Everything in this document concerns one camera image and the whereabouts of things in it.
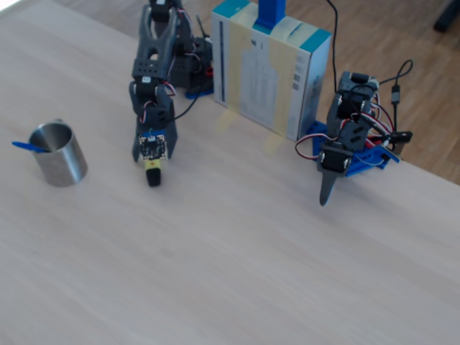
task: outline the wooden floor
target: wooden floor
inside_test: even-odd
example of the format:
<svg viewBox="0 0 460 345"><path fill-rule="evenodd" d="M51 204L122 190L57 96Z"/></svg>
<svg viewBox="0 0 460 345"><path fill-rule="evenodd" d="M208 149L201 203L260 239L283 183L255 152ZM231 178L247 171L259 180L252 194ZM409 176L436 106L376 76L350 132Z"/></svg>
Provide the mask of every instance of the wooden floor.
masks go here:
<svg viewBox="0 0 460 345"><path fill-rule="evenodd" d="M56 0L130 36L147 0ZM192 15L200 14L210 31L210 13L221 0L185 0ZM337 68L368 73L380 80L394 76L412 58L412 73L401 80L399 129L412 130L414 140L403 158L460 184L460 20L446 34L432 30L445 0L335 0L339 11ZM287 14L332 31L334 13L325 0L287 0ZM382 101L391 108L390 85ZM328 66L319 119L325 119L333 97Z"/></svg>

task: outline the electrical wire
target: electrical wire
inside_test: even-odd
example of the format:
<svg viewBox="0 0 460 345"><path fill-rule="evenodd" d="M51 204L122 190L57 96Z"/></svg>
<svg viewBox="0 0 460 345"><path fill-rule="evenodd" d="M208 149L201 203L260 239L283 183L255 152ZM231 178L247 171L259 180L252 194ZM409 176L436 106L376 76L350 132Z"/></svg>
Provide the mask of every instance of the electrical wire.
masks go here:
<svg viewBox="0 0 460 345"><path fill-rule="evenodd" d="M196 94L196 97L193 99L192 103L190 103L190 105L188 106L188 108L186 110L184 110L181 114L177 115L174 119L172 119L171 121L175 121L177 119L180 119L182 116L184 116L185 114L188 113L188 111L192 108L193 104L195 104L196 100L198 99L198 97L200 97L200 91L197 92Z"/></svg>
<svg viewBox="0 0 460 345"><path fill-rule="evenodd" d="M380 105L380 95L379 95L379 91L375 91L375 94L374 94L374 97L375 98L375 101L377 102L377 105L379 106ZM382 112L380 111L380 107L377 108L378 109L378 115L377 115L377 120L380 120L381 116L382 116Z"/></svg>
<svg viewBox="0 0 460 345"><path fill-rule="evenodd" d="M171 74L171 70L173 69L174 63L175 63L175 52L174 52L174 57L172 58L172 61L171 61L170 68L167 70L167 75L168 76L169 76L169 74Z"/></svg>
<svg viewBox="0 0 460 345"><path fill-rule="evenodd" d="M386 132L386 134L391 134L391 131L388 130L387 127L385 127L385 125L380 122L379 120L377 120L376 118L370 116L369 114L366 114L366 113L361 113L361 116L364 116L366 119L370 120L371 122L373 122L375 125L377 125L377 127L379 127L383 132Z"/></svg>
<svg viewBox="0 0 460 345"><path fill-rule="evenodd" d="M366 162L365 160L362 160L361 158L359 158L358 156L355 155L355 157L360 160L361 162L363 162L364 164L367 164L367 165L371 165L373 167L378 167L379 165L381 165L385 160L382 160L380 163L369 163L369 162Z"/></svg>
<svg viewBox="0 0 460 345"><path fill-rule="evenodd" d="M204 40L206 40L206 38L209 38L209 35L204 32L203 23L201 22L200 16L196 15L196 21L198 22L198 25L200 26L201 33L203 34Z"/></svg>
<svg viewBox="0 0 460 345"><path fill-rule="evenodd" d="M347 123L348 121L351 121L351 119L342 120L342 122L340 123L340 130L342 130L344 128L345 123Z"/></svg>
<svg viewBox="0 0 460 345"><path fill-rule="evenodd" d="M394 132L395 131L395 125L393 124L393 121L391 120L391 117L388 114L388 111L386 111L383 106L381 106L379 104L375 104L375 103L371 103L371 107L379 109L379 112L380 112L380 110L382 110L383 114L385 114L385 116L387 117L388 121L390 122L391 132Z"/></svg>
<svg viewBox="0 0 460 345"><path fill-rule="evenodd" d="M369 145L371 145L371 147L374 147L374 146L375 146L375 144L374 144L373 142L371 142L369 139L366 139L366 143L369 144Z"/></svg>
<svg viewBox="0 0 460 345"><path fill-rule="evenodd" d="M185 20L187 20L188 25L189 25L189 27L190 27L190 37L192 37L192 39L193 39L193 24L192 24L192 19L190 19L190 17L188 16L188 13L187 13L186 10L184 10L184 9L179 9L179 8L178 8L178 12L179 12L180 14L183 14L183 16L185 17Z"/></svg>
<svg viewBox="0 0 460 345"><path fill-rule="evenodd" d="M397 129L397 104L393 104L393 119L395 119L395 132Z"/></svg>
<svg viewBox="0 0 460 345"><path fill-rule="evenodd" d="M401 73L401 72L403 71L404 67L405 67L408 63L410 63L410 66L409 66L408 70L406 70L404 73ZM393 78L388 78L388 79L385 79L384 81L381 81L381 82L380 82L380 85L385 84L385 83L388 83L389 81L395 81L395 85L397 85L397 82L399 81L399 79L402 78L402 77L404 77L404 76L406 76L407 74L409 74L409 72L412 70L412 67L413 67L413 66L414 66L413 60L411 60L411 59L406 60L406 61L402 64L400 70L397 72L397 75L396 75L395 77L393 77Z"/></svg>
<svg viewBox="0 0 460 345"><path fill-rule="evenodd" d="M336 38L337 38L337 27L339 26L339 13L337 8L332 4L331 0L326 0L327 3L332 7L336 18L333 26L333 38L332 38L332 68L333 68L333 90L337 93L337 69L336 69Z"/></svg>
<svg viewBox="0 0 460 345"><path fill-rule="evenodd" d="M299 149L298 149L298 145L303 143L305 140L308 140L310 138L314 138L314 137L323 137L323 138L326 138L326 139L329 139L331 141L335 141L337 140L338 137L336 138L330 138L328 137L327 135L325 135L324 133L315 133L315 134L309 134L309 135L305 135L303 138L299 139L296 143L295 143L295 151L297 152L297 154L307 160L315 160L316 158L318 158L318 156L306 156L304 155L303 153L300 153L299 152Z"/></svg>
<svg viewBox="0 0 460 345"><path fill-rule="evenodd" d="M186 52L184 55L186 56L193 56L196 60L198 60L199 66L197 70L194 70L194 73L199 73L201 72L201 59L198 55L196 55L194 52Z"/></svg>
<svg viewBox="0 0 460 345"><path fill-rule="evenodd" d="M144 116L142 117L142 119L139 118L139 121L140 121L142 124L145 123L145 118L146 118L146 116L147 116L147 106L148 106L149 104L151 104L151 103L154 103L154 102L153 102L153 101L147 101L147 102L145 102L145 104L144 104Z"/></svg>
<svg viewBox="0 0 460 345"><path fill-rule="evenodd" d="M174 88L173 85L171 85L171 84L168 83L167 81L163 81L163 84L165 84L166 87L169 88L170 91L172 92L172 94L168 94L168 96L175 96L175 95L176 95L175 88Z"/></svg>

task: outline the circuit board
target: circuit board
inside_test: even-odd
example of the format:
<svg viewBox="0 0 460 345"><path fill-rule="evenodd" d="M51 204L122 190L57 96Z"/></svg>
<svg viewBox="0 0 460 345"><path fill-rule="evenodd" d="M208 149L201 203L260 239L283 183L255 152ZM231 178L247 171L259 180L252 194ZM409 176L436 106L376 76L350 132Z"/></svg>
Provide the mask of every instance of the circuit board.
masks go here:
<svg viewBox="0 0 460 345"><path fill-rule="evenodd" d="M139 136L142 160L167 159L167 146L164 134L145 133Z"/></svg>

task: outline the blue pole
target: blue pole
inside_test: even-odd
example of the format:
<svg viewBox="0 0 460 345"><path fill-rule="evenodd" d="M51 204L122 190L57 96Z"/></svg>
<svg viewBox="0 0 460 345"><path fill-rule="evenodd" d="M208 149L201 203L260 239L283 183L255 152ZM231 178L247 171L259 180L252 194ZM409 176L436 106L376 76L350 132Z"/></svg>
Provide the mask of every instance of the blue pole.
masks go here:
<svg viewBox="0 0 460 345"><path fill-rule="evenodd" d="M285 17L286 0L259 0L259 18L256 24L272 30Z"/></svg>

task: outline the robotic arm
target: robotic arm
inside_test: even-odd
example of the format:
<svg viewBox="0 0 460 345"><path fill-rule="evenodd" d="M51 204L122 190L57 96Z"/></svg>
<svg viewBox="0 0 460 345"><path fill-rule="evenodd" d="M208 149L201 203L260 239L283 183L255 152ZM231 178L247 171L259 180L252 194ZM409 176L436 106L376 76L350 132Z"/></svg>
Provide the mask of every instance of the robotic arm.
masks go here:
<svg viewBox="0 0 460 345"><path fill-rule="evenodd" d="M191 34L190 18L179 0L167 0L161 5L155 0L150 3L142 10L129 95L137 115L132 156L135 162L142 156L147 181L150 186L156 186L161 181L160 159L171 158L178 139L175 120L182 115L175 116L171 99L175 89L170 82L187 88L193 77L197 98L204 88L196 83L203 79L203 74L196 71L203 71L203 62L211 65L212 47L203 38L202 49L197 51L198 39ZM155 21L156 37L152 34L152 21Z"/></svg>
<svg viewBox="0 0 460 345"><path fill-rule="evenodd" d="M318 171L323 173L322 206L326 205L337 178L371 167L383 169L390 159L399 162L404 144L412 138L412 132L396 132L390 119L390 124L380 121L374 111L380 106L372 103L378 90L377 79L368 75L344 72L340 79L328 112L327 139L323 140L317 159Z"/></svg>

